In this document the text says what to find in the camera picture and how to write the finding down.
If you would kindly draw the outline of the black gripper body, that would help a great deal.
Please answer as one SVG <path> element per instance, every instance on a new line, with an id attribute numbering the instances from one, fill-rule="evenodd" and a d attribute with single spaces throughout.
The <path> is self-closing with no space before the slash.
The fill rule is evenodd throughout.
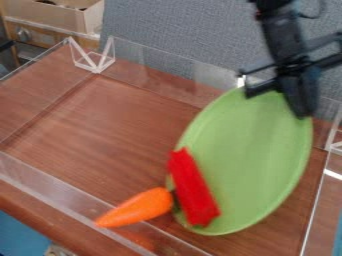
<path id="1" fill-rule="evenodd" d="M 255 97 L 269 90 L 279 91 L 279 86 L 276 85 L 276 79 L 279 76 L 289 74 L 301 74 L 304 72 L 304 69 L 311 66 L 316 67 L 320 71 L 326 71 L 342 65 L 342 31 L 309 39 L 307 41 L 307 51 L 315 51 L 331 43 L 336 43 L 339 45 L 339 52 L 315 61 L 305 60 L 304 58 L 296 58 L 288 64 L 277 65 L 271 60 L 261 60 L 241 68 L 237 72 L 237 77 L 243 79 L 245 97 Z M 247 83 L 247 76 L 249 74 L 259 72 L 264 69 L 268 69 L 271 67 L 275 68 L 276 74 L 276 76 L 272 79 L 265 80 L 257 84 Z"/>

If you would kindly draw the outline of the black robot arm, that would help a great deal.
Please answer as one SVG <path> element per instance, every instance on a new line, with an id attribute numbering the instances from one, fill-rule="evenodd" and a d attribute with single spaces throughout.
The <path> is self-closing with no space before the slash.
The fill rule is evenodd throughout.
<path id="1" fill-rule="evenodd" d="M 255 4 L 269 60 L 259 61 L 239 70 L 247 76 L 273 67 L 275 77 L 257 84 L 244 83 L 244 95 L 255 97 L 275 90 L 284 96 L 289 110 L 297 118 L 311 116 L 317 108 L 319 77 L 323 71 L 342 65 L 342 32 L 305 40 L 299 19 L 316 19 L 301 14 L 295 0 L 248 0 Z"/>

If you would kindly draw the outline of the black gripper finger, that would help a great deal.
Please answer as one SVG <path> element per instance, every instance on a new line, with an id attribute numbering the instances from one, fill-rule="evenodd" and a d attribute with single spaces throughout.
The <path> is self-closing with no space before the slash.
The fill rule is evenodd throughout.
<path id="1" fill-rule="evenodd" d="M 311 116 L 317 107 L 320 69 L 309 66 L 301 75 L 304 115 Z"/>
<path id="2" fill-rule="evenodd" d="M 299 78 L 293 76 L 283 76 L 279 82 L 288 107 L 295 116 L 303 118 L 305 116 L 305 105 L 301 98 Z"/>

